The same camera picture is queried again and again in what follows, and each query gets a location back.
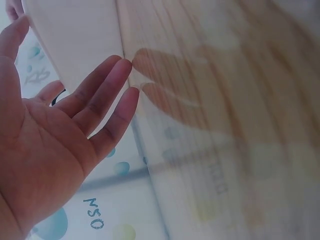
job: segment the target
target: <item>finger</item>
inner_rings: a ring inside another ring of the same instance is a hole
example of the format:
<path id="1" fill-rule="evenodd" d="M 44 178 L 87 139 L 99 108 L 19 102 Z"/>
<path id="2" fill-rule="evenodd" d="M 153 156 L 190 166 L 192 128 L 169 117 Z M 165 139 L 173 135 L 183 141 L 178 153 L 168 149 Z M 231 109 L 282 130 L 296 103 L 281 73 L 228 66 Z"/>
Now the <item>finger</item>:
<path id="1" fill-rule="evenodd" d="M 73 118 L 88 104 L 113 67 L 120 60 L 120 56 L 113 55 L 108 57 L 84 79 L 72 94 L 57 102 L 54 108 L 62 110 L 70 118 Z"/>
<path id="2" fill-rule="evenodd" d="M 19 18 L 15 8 L 12 6 L 8 6 L 6 8 L 6 13 L 8 14 L 8 17 L 11 22 L 14 22 L 15 20 L 17 20 Z"/>
<path id="3" fill-rule="evenodd" d="M 34 97 L 34 100 L 49 106 L 64 89 L 65 87 L 59 80 L 50 82 Z"/>
<path id="4" fill-rule="evenodd" d="M 92 133 L 107 114 L 132 70 L 131 62 L 118 61 L 87 106 L 72 119 L 85 136 Z"/>
<path id="5" fill-rule="evenodd" d="M 14 1 L 13 7 L 18 17 L 21 17 L 25 13 L 24 8 L 22 6 L 22 0 Z"/>
<path id="6" fill-rule="evenodd" d="M 6 27 L 0 34 L 0 57 L 8 57 L 14 62 L 28 30 L 29 21 L 26 16 Z"/>
<path id="7" fill-rule="evenodd" d="M 125 91 L 105 126 L 89 140 L 98 160 L 102 160 L 117 145 L 132 120 L 139 99 L 139 90 L 130 87 Z"/>

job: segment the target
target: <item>light blue dot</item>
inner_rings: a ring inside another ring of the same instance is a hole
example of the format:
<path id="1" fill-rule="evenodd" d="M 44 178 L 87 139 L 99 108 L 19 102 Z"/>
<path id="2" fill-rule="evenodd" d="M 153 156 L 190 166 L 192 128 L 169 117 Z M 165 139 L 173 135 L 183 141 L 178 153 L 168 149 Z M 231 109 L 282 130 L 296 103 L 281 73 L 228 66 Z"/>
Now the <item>light blue dot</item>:
<path id="1" fill-rule="evenodd" d="M 43 240 L 60 240 L 67 232 L 68 218 L 63 208 L 39 222 L 32 230 Z"/>
<path id="2" fill-rule="evenodd" d="M 32 66 L 29 65 L 29 66 L 26 68 L 26 71 L 27 71 L 28 73 L 31 73 L 31 71 L 32 71 Z"/>
<path id="3" fill-rule="evenodd" d="M 168 127 L 164 130 L 164 135 L 167 139 L 176 139 L 179 137 L 179 132 L 175 127 Z"/>
<path id="4" fill-rule="evenodd" d="M 113 155 L 115 155 L 116 153 L 116 149 L 112 149 L 111 152 L 108 154 L 108 156 L 106 156 L 107 158 L 111 158 Z"/>
<path id="5" fill-rule="evenodd" d="M 40 53 L 40 48 L 37 46 L 33 46 L 28 51 L 28 59 L 32 59 Z"/>
<path id="6" fill-rule="evenodd" d="M 118 162 L 116 165 L 114 165 L 113 170 L 115 174 L 119 176 L 125 176 L 129 173 L 130 164 L 126 161 Z"/>

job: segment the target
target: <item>light wood table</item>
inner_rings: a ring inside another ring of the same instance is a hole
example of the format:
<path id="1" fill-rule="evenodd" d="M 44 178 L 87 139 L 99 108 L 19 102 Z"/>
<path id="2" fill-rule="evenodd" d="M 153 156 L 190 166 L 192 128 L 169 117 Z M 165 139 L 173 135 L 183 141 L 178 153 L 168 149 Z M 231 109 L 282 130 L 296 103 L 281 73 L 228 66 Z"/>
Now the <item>light wood table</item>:
<path id="1" fill-rule="evenodd" d="M 320 1 L 117 7 L 170 239 L 319 239 Z"/>

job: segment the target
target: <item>hand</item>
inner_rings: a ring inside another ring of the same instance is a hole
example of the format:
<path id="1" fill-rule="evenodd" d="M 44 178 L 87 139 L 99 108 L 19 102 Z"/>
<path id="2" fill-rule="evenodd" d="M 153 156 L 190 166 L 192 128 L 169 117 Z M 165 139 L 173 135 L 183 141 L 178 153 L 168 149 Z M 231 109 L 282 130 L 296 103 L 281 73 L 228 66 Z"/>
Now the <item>hand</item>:
<path id="1" fill-rule="evenodd" d="M 21 0 L 5 0 L 5 9 L 12 22 L 24 14 Z"/>
<path id="2" fill-rule="evenodd" d="M 18 230 L 15 238 L 25 237 L 73 196 L 119 142 L 139 98 L 129 88 L 102 130 L 87 139 L 132 70 L 128 60 L 111 56 L 53 107 L 50 102 L 64 89 L 59 81 L 22 99 L 14 61 L 28 29 L 23 16 L 0 35 L 0 226 L 16 226 L 11 233 L 1 226 L 0 239 L 14 239 Z"/>

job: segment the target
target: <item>wooden surface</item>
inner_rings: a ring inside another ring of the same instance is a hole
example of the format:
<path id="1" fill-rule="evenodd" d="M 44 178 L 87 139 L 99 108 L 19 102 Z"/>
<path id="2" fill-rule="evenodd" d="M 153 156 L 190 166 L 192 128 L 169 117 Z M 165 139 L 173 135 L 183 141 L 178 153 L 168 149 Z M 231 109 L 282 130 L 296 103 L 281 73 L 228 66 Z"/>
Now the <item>wooden surface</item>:
<path id="1" fill-rule="evenodd" d="M 320 1 L 117 7 L 170 239 L 318 239 Z"/>

